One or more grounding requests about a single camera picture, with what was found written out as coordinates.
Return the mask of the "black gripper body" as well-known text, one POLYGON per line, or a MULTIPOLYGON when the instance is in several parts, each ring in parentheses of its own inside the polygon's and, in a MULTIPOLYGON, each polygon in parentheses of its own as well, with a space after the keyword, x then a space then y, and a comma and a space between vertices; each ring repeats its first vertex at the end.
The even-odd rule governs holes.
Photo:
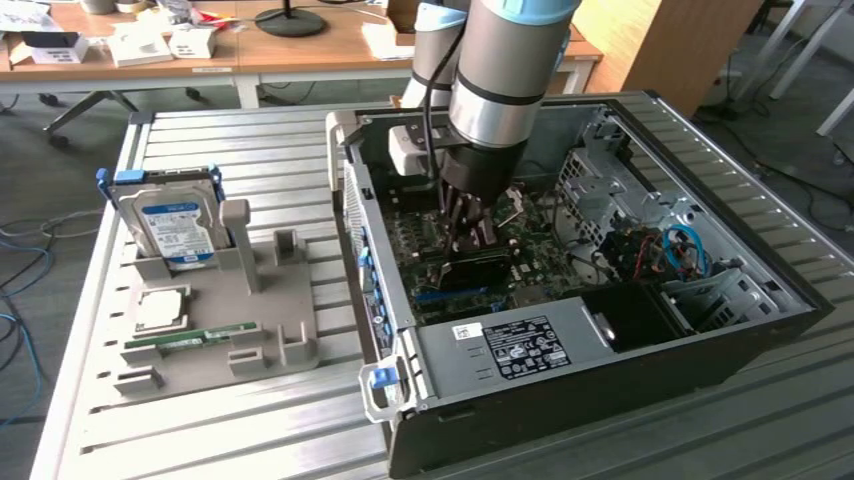
POLYGON ((527 142, 503 148, 476 144, 451 146, 440 165, 443 185, 492 206, 509 186, 527 142))

